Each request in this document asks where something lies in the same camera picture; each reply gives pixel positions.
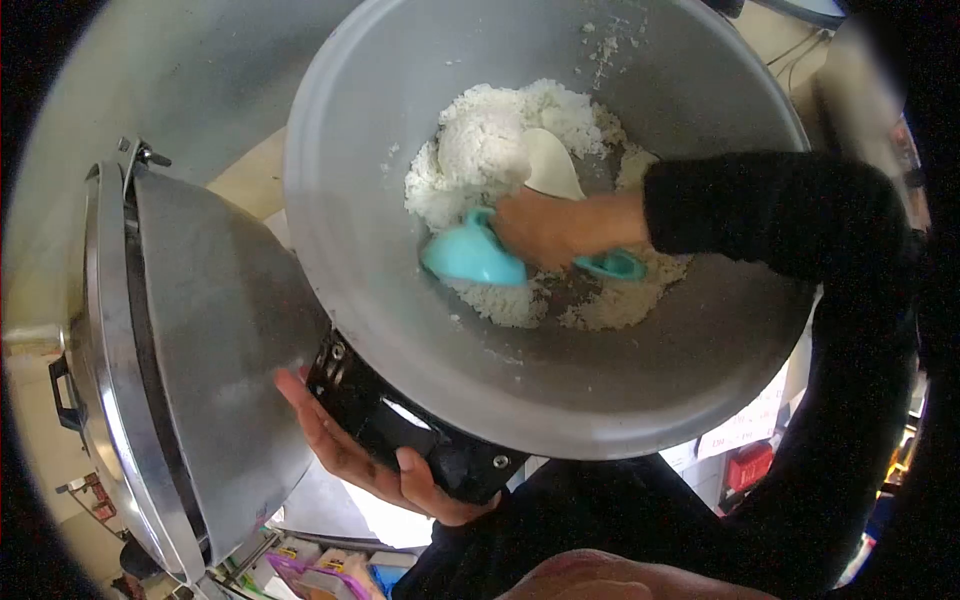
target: package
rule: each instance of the package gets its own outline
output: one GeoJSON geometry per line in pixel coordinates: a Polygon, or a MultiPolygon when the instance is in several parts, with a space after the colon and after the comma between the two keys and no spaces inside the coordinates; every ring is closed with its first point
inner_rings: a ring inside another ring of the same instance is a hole
{"type": "Polygon", "coordinates": [[[317,560],[316,566],[343,573],[355,579],[372,600],[385,600],[383,592],[367,569],[367,555],[362,552],[347,552],[340,548],[327,548],[317,560]]]}
{"type": "Polygon", "coordinates": [[[320,556],[320,546],[312,541],[287,538],[276,552],[291,559],[297,559],[304,564],[313,564],[320,556]]]}
{"type": "MultiPolygon", "coordinates": [[[[372,582],[370,576],[366,574],[365,570],[362,571],[365,580],[362,583],[346,573],[348,568],[351,572],[355,572],[356,559],[352,559],[351,561],[343,560],[344,571],[341,572],[335,569],[316,566],[315,564],[303,563],[299,559],[292,559],[282,553],[268,552],[265,556],[276,570],[277,575],[283,580],[283,583],[299,598],[304,598],[305,600],[341,600],[344,595],[344,589],[346,589],[352,594],[352,596],[347,596],[347,600],[384,599],[384,595],[376,588],[376,585],[372,582]],[[333,580],[327,577],[318,577],[310,573],[321,573],[332,576],[343,585],[341,586],[339,583],[335,584],[333,580]]],[[[338,556],[337,558],[346,559],[348,555],[345,552],[342,557],[338,556]]],[[[366,568],[366,563],[361,563],[361,565],[363,568],[366,568]]]]}

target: rice cooker lid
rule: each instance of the rice cooker lid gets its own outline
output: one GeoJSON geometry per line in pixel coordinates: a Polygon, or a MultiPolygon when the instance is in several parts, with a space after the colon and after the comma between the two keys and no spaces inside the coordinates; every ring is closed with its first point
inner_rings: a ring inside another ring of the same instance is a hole
{"type": "Polygon", "coordinates": [[[60,422],[81,432],[124,523],[164,570],[192,583],[204,575],[204,558],[154,427],[134,335],[134,304],[144,299],[132,294],[142,271],[130,260],[137,222],[126,192],[135,162],[150,159],[149,147],[138,142],[131,156],[126,175],[116,163],[98,163],[84,181],[83,266],[70,286],[65,352],[51,378],[56,396],[57,379],[66,375],[76,408],[58,401],[60,422]]]}

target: metal handle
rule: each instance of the metal handle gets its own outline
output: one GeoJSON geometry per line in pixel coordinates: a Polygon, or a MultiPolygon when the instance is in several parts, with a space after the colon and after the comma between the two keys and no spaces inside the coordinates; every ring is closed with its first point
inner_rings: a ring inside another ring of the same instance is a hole
{"type": "Polygon", "coordinates": [[[80,410],[76,408],[66,408],[63,406],[63,401],[60,398],[60,378],[66,377],[66,384],[68,386],[73,385],[73,380],[70,377],[70,368],[66,364],[66,354],[61,354],[60,358],[50,363],[49,370],[50,385],[54,390],[54,404],[57,406],[57,417],[60,419],[60,425],[82,434],[84,432],[84,424],[80,410]]]}
{"type": "Polygon", "coordinates": [[[399,471],[395,451],[413,447],[451,497],[484,504],[527,454],[478,440],[433,417],[380,377],[339,332],[331,331],[306,378],[307,389],[374,460],[399,471]]]}

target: white rice paddle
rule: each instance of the white rice paddle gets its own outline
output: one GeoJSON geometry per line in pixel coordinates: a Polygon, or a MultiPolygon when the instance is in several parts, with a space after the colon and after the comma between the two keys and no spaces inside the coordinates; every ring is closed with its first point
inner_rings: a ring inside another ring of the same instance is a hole
{"type": "MultiPolygon", "coordinates": [[[[567,200],[584,200],[577,171],[562,141],[553,133],[532,129],[523,132],[530,160],[530,177],[524,185],[530,189],[567,200]]],[[[578,256],[573,263],[591,273],[617,279],[643,279],[647,267],[635,256],[619,248],[599,256],[578,256]]]]}

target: black sleeve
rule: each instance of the black sleeve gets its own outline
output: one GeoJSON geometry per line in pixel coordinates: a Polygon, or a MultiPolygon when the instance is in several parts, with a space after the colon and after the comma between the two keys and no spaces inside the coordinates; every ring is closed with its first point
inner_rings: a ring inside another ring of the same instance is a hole
{"type": "Polygon", "coordinates": [[[808,153],[748,153],[652,165],[644,211],[654,247],[719,252],[825,284],[889,280],[909,227],[874,167],[808,153]]]}
{"type": "MultiPolygon", "coordinates": [[[[817,312],[823,318],[814,334],[814,347],[824,349],[820,364],[854,357],[853,385],[869,382],[877,372],[908,372],[914,344],[907,315],[910,232],[896,191],[878,171],[813,154],[664,161],[648,171],[644,196],[651,239],[660,252],[720,252],[763,261],[786,276],[822,281],[825,294],[817,312]]],[[[858,394],[844,377],[842,369],[825,369],[830,382],[822,388],[858,394]]],[[[901,395],[903,377],[894,378],[891,386],[901,395]]],[[[592,469],[580,468],[569,478],[589,480],[592,475],[583,473],[592,469]]],[[[494,513],[462,528],[436,526],[433,544],[395,597],[487,597],[509,588],[536,564],[533,557],[565,549],[544,547],[562,544],[564,532],[605,527],[620,510],[617,495],[630,493],[611,480],[615,469],[597,470],[595,480],[572,488],[527,482],[494,513]],[[597,491],[606,489],[612,492],[601,499],[597,491]],[[607,500],[610,506],[593,506],[607,500]]],[[[634,477],[627,470],[621,475],[621,480],[634,477]]],[[[695,510],[687,507],[685,514],[695,510]]],[[[624,517],[629,521],[630,515],[624,517]]]]}

